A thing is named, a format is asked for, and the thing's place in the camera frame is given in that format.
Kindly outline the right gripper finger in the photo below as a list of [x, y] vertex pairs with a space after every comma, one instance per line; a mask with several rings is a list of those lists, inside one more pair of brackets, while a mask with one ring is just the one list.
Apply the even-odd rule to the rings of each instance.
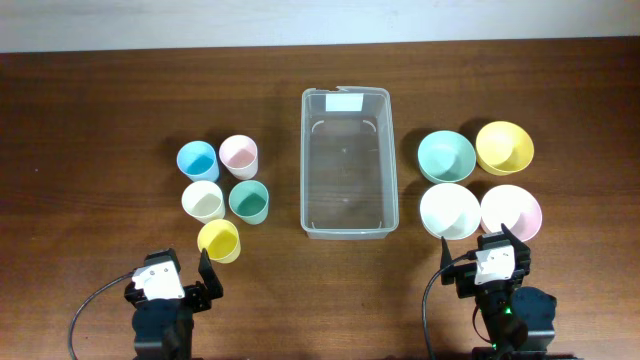
[[455, 275], [453, 274], [452, 267], [454, 265], [447, 240], [444, 236], [441, 237], [442, 253], [440, 260], [440, 279], [442, 285], [451, 285], [455, 282]]
[[504, 237], [509, 240], [510, 245], [515, 250], [529, 250], [529, 247], [517, 238], [504, 223], [501, 224], [501, 230]]

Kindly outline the yellow plastic cup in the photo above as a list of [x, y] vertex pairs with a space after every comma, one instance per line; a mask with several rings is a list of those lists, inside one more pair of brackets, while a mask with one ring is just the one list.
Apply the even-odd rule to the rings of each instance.
[[207, 251], [215, 262], [229, 264], [241, 253], [241, 242], [236, 226], [224, 219], [216, 219], [204, 225], [197, 236], [198, 249]]

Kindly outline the pink bowl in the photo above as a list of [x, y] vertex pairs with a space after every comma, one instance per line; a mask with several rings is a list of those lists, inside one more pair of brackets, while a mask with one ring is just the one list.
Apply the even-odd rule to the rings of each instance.
[[536, 198], [524, 188], [499, 185], [482, 198], [481, 227], [486, 233], [499, 232], [505, 225], [519, 240], [526, 242], [539, 232], [543, 214]]

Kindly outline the white bowl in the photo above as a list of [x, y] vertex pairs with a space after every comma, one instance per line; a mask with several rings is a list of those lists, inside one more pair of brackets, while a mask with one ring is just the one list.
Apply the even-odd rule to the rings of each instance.
[[476, 196], [458, 184], [442, 183], [430, 187], [419, 205], [426, 231], [446, 240], [462, 240], [480, 226], [481, 210]]

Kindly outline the cream plastic cup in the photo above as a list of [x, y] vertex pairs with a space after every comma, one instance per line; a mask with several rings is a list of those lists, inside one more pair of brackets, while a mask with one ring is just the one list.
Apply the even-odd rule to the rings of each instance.
[[200, 180], [187, 186], [181, 196], [181, 205], [189, 216], [203, 224], [226, 215], [222, 190], [211, 181]]

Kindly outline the green plastic cup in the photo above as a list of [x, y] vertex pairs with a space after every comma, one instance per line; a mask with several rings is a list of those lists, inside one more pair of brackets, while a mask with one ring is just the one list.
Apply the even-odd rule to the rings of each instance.
[[231, 190], [229, 206], [247, 224], [258, 225], [268, 216], [269, 200], [269, 192], [263, 183], [246, 180], [239, 182]]

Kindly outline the yellow bowl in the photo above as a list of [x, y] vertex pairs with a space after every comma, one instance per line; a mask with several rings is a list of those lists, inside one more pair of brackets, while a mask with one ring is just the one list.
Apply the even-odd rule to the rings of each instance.
[[507, 121], [494, 121], [482, 127], [476, 136], [475, 149], [480, 167], [497, 176], [524, 170], [535, 153], [530, 135]]

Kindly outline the blue plastic cup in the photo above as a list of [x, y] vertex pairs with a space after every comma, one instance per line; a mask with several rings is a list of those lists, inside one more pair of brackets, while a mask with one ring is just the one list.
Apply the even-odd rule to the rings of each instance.
[[220, 177], [216, 151], [205, 141], [196, 140], [185, 144], [178, 151], [176, 163], [179, 170], [193, 182], [216, 182]]

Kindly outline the mint green bowl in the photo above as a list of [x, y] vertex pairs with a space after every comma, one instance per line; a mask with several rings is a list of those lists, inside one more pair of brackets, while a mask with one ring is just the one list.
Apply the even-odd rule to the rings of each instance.
[[476, 166], [476, 152], [471, 142], [449, 130], [424, 137], [417, 157], [422, 175], [434, 184], [460, 182], [469, 177]]

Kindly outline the pink plastic cup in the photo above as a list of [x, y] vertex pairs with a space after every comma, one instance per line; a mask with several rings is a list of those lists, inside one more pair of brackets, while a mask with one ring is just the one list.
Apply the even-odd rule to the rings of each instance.
[[258, 148], [246, 135], [232, 135], [225, 139], [219, 156], [222, 164], [237, 179], [249, 180], [258, 172]]

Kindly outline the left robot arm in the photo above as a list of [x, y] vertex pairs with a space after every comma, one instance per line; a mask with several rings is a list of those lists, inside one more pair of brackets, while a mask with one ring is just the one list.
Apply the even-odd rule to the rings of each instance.
[[155, 252], [134, 270], [125, 288], [124, 297], [135, 308], [132, 328], [138, 359], [190, 360], [193, 315], [210, 310], [224, 295], [207, 251], [200, 255], [200, 281], [182, 285], [180, 270], [174, 249]]

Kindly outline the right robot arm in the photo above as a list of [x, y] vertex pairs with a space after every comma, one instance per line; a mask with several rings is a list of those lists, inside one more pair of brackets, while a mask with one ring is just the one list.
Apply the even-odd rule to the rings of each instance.
[[440, 268], [432, 277], [456, 286], [460, 299], [472, 297], [474, 316], [480, 315], [487, 330], [487, 347], [471, 351], [472, 360], [573, 359], [573, 354], [548, 352], [555, 338], [553, 321], [557, 299], [535, 287], [525, 287], [530, 273], [530, 248], [505, 225], [481, 235], [478, 248], [451, 257], [441, 240]]

